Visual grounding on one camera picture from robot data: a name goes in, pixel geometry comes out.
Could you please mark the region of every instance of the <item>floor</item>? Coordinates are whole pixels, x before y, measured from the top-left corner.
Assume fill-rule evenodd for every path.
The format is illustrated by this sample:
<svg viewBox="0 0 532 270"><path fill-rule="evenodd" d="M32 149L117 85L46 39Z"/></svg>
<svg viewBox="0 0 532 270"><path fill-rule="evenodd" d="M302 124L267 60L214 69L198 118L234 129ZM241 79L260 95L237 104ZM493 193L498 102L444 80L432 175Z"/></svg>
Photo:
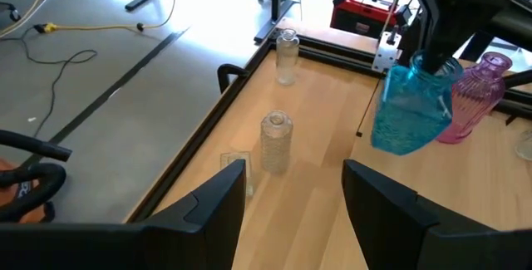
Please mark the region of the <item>floor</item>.
<svg viewBox="0 0 532 270"><path fill-rule="evenodd" d="M33 2L2 1L16 3L21 12ZM129 1L48 0L28 25L157 24L167 18L173 0L151 0L132 13L124 10ZM288 17L327 26L331 1L301 0ZM31 54L42 60L98 51L94 60L66 68L52 116L38 135L43 140L56 135L169 34L180 34L61 142L74 154L66 164L67 182L53 199L56 221L121 222L219 98L218 66L243 66L256 50L253 36L268 18L268 0L176 0L168 24L142 34L32 33ZM0 27L10 24L7 16L0 17ZM28 61L16 42L0 42L0 61L0 126L32 135L50 105L51 83L60 66ZM0 148L0 157L15 164L29 156Z"/></svg>

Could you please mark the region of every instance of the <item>power cord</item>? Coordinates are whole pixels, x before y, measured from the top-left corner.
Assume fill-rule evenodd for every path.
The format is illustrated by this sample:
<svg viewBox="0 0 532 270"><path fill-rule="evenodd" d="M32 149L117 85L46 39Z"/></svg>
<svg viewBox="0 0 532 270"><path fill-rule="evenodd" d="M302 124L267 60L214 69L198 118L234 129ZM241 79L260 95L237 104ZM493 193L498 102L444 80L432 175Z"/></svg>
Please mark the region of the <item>power cord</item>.
<svg viewBox="0 0 532 270"><path fill-rule="evenodd" d="M46 113L44 118L39 123L37 129L35 130L35 133L33 133L33 137L37 138L37 136L41 132L42 127L45 125L45 123L48 121L48 119L50 118L50 116L53 113L53 110L54 110L54 107L55 107L55 104L56 104L56 84L61 80L61 78L63 76L63 73L64 73L65 69L67 68L67 66L69 64L79 64L79 63L90 61L92 58L94 58L94 57L96 57L96 55L98 55L98 52L95 51L95 50L89 49L89 50L79 51L79 52L77 52L76 54L72 55L70 58L68 58L66 60L40 61L38 59L33 58L30 55L30 51L29 51L29 48L27 46L26 35L32 29L33 29L33 27L29 27L20 37L3 38L3 39L0 39L0 42L9 42L9 41L21 42L22 46L24 47L24 52L26 54L26 58L28 60L30 60L30 61L35 62L35 63L43 64L43 65L58 65L58 64L62 64L61 70L59 71L59 73L57 74L56 78L53 80L52 85L51 85L52 98L50 100L50 106L48 107L48 112ZM80 56L82 54L86 54L86 53L90 53L90 55L87 58L84 58L84 59L81 59L81 60L76 60L76 58L78 56Z"/></svg>
<svg viewBox="0 0 532 270"><path fill-rule="evenodd" d="M384 22L384 26L382 26L381 35L380 35L380 37L378 39L379 42L380 42L380 39L382 38L382 34L386 31L386 27L388 26L388 23L390 22L390 18L392 17L392 14L393 14L393 8L395 8L395 6L397 5L397 1L398 0L393 0L392 9L390 9L390 12L388 13L386 21ZM372 105L373 98L374 98L375 94L377 93L377 89L379 87L379 84L381 83L381 79L382 79L381 77L379 77L377 79L377 84L375 85L375 88L373 88L373 93L372 93L372 96L370 98L370 101L367 103L366 109L364 110L364 114L362 115L362 119L360 120L360 123L358 124L358 127L357 127L357 136L358 137L362 137L362 132L360 131L360 128L362 127L362 123L366 119L366 114L369 111L369 107Z"/></svg>
<svg viewBox="0 0 532 270"><path fill-rule="evenodd" d="M3 30L1 30L0 31L0 38L5 37L6 35L10 34L11 32L14 32L18 28L20 28L22 25L24 25L30 18L33 17L35 12L37 12L47 0L42 0L41 4L39 4L39 6L37 6L39 1L41 1L41 0L35 0L33 2L33 4L30 6L30 8L27 10L27 12L24 13L24 15L21 17L21 19L18 22L16 22L16 23L12 24L11 26L8 26L8 27L4 28Z"/></svg>
<svg viewBox="0 0 532 270"><path fill-rule="evenodd" d="M172 15L174 14L175 10L175 2L176 0L172 0L172 8L170 9L170 13L168 17L165 19L164 22L158 25L145 25L141 22L138 22L136 25L107 25L107 26L65 26L65 25L57 25L52 22L48 22L45 24L37 25L36 29L39 33L50 33L55 32L58 30L77 30L77 31L95 31L95 30L109 30L109 29L137 29L140 32L143 32L145 29L154 29L163 27L168 23L168 21L172 18Z"/></svg>
<svg viewBox="0 0 532 270"><path fill-rule="evenodd" d="M10 27L5 28L0 32L0 38L5 37L7 34L14 32L17 30L21 25L23 25L27 20L29 20L33 14L44 4L46 0L44 0L38 7L35 9L35 6L38 4L40 0L35 0L33 5L30 7L28 12L24 14L24 16L21 18L21 20ZM136 29L140 32L143 32L145 29L154 29L163 27L168 23L168 21L172 18L172 15L174 14L175 10L175 2L176 0L172 1L172 8L170 9L170 13L168 17L161 23L157 25L145 25L142 22L138 22L136 25L108 25L108 26L64 26L64 25L57 25L52 22L48 22L45 24L38 24L34 26L34 28L39 33L50 33L58 30L79 30L79 31L95 31L95 30L109 30L109 29Z"/></svg>

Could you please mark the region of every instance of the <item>small glass object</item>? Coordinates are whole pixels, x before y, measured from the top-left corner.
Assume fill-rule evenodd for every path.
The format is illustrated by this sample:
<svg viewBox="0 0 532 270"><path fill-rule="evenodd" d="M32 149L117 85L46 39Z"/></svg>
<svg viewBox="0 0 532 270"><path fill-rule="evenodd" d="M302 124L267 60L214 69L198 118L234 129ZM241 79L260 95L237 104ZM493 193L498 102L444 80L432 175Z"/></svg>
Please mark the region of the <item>small glass object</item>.
<svg viewBox="0 0 532 270"><path fill-rule="evenodd" d="M288 115L274 110L264 117L261 123L261 160L264 170L280 174L290 163L290 143L293 123Z"/></svg>
<svg viewBox="0 0 532 270"><path fill-rule="evenodd" d="M464 76L452 87L452 124L438 141L457 144L473 131L505 95L502 74L511 66L507 56L487 52L478 65L464 70Z"/></svg>
<svg viewBox="0 0 532 270"><path fill-rule="evenodd" d="M294 70L299 58L299 38L293 29L283 29L277 37L277 82L289 86L295 82Z"/></svg>
<svg viewBox="0 0 532 270"><path fill-rule="evenodd" d="M410 67L394 66L387 73L373 123L373 147L406 155L451 124L452 84L463 69L450 58L432 75L421 69L422 62L422 52L417 52Z"/></svg>
<svg viewBox="0 0 532 270"><path fill-rule="evenodd" d="M527 130L520 135L515 145L515 153L528 161L532 161L532 130Z"/></svg>
<svg viewBox="0 0 532 270"><path fill-rule="evenodd" d="M223 153L220 156L221 169L224 169L238 159L246 160L246 195L253 196L254 182L252 176L253 171L251 168L251 154L249 152Z"/></svg>

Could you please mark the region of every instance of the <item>desk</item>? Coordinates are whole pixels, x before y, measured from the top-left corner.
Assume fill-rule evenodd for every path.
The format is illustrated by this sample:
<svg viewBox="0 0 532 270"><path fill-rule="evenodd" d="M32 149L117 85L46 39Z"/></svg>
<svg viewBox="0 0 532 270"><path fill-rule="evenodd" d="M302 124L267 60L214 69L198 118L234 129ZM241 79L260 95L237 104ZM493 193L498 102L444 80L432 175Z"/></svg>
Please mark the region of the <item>desk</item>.
<svg viewBox="0 0 532 270"><path fill-rule="evenodd" d="M358 36L343 38L350 36L355 47ZM433 142L397 157L369 144L376 78L300 59L297 81L286 87L275 82L274 65L270 51L157 208L218 172L220 154L249 151L256 190L246 205L234 269L366 268L342 196L346 158L492 228L532 227L532 164L513 152L529 121L505 126L503 115L493 114L460 145ZM264 172L259 162L259 124L273 109L294 123L291 165L282 175ZM355 135L361 122L362 138Z"/></svg>

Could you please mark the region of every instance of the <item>black hose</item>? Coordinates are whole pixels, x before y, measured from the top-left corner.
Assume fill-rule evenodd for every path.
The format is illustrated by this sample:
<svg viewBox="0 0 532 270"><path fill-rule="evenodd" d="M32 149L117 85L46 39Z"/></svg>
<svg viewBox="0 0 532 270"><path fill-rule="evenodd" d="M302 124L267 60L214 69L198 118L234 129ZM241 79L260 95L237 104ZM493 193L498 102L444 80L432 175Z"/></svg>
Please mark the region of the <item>black hose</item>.
<svg viewBox="0 0 532 270"><path fill-rule="evenodd" d="M27 150L34 154L60 161L67 161L72 153L71 150L65 149L59 145L54 145L49 142L6 130L0 130L0 145Z"/></svg>
<svg viewBox="0 0 532 270"><path fill-rule="evenodd" d="M0 188L22 182L39 180L39 185L30 192L0 207L0 222L18 222L28 212L46 203L65 183L67 173L58 164L34 164L27 169L13 169L0 172Z"/></svg>

